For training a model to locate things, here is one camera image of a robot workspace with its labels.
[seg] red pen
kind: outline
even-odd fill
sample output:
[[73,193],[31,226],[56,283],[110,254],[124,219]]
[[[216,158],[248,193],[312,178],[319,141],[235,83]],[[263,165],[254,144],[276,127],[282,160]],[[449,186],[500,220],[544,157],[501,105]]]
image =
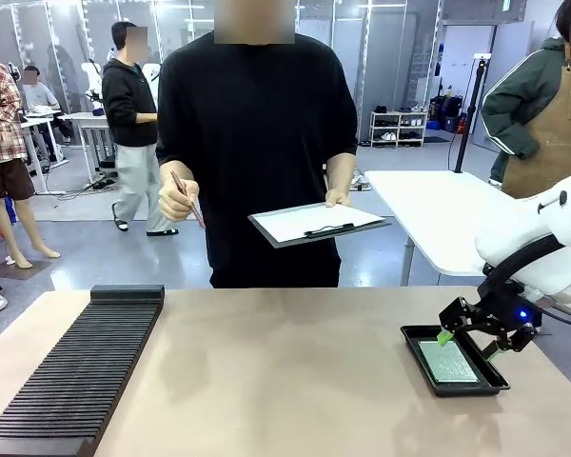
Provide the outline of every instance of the red pen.
[[[180,178],[178,177],[178,175],[175,174],[175,171],[171,172],[171,177],[173,178],[173,182],[175,183],[175,187],[178,188],[178,190],[180,190],[180,193],[182,193],[183,195],[188,197],[187,190],[184,188],[184,186],[182,186],[182,182],[180,181]],[[191,202],[191,203],[192,203],[192,212],[194,213],[194,217],[196,217],[197,221],[199,221],[199,225],[201,226],[201,228],[203,230],[205,230],[206,229],[206,223],[203,221],[203,217],[201,216],[201,213],[199,212],[197,207],[195,207],[194,202]]]

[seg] green jacket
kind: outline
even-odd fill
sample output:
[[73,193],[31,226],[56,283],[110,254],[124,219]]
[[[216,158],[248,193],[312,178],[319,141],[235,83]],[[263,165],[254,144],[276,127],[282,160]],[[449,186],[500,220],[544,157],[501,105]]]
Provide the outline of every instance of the green jacket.
[[491,179],[503,182],[510,154],[526,159],[540,149],[526,124],[556,96],[564,66],[564,40],[549,38],[486,94],[482,117],[488,135],[502,150],[491,170]]

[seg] person in plaid shirt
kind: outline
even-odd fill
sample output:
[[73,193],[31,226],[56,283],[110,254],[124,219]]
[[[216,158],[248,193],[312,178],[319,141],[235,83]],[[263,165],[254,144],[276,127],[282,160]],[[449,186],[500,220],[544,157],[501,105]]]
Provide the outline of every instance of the person in plaid shirt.
[[24,163],[27,154],[19,123],[20,108],[19,90],[7,68],[0,64],[0,231],[17,267],[31,268],[14,237],[4,202],[7,196],[14,201],[17,217],[30,236],[31,245],[49,258],[55,259],[60,255],[45,245],[30,208],[29,198],[34,194],[34,185]]

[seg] clipboard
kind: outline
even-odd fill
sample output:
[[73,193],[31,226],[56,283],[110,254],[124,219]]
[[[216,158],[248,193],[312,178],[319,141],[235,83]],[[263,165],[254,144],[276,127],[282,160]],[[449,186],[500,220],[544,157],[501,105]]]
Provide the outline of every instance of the clipboard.
[[[323,213],[333,209],[339,211],[338,217],[324,218]],[[383,217],[341,205],[327,208],[325,203],[252,214],[247,218],[276,249],[391,225]],[[340,219],[342,221],[338,224],[332,223]]]

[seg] black t-shirt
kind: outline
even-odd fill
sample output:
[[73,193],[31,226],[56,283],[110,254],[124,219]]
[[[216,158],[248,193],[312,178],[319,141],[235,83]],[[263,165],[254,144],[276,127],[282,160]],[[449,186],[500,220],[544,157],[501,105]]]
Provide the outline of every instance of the black t-shirt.
[[183,162],[199,183],[214,269],[338,260],[333,241],[274,249],[247,217],[323,202],[322,166],[355,153],[356,130],[338,58],[309,37],[216,45],[210,33],[161,68],[157,155]]

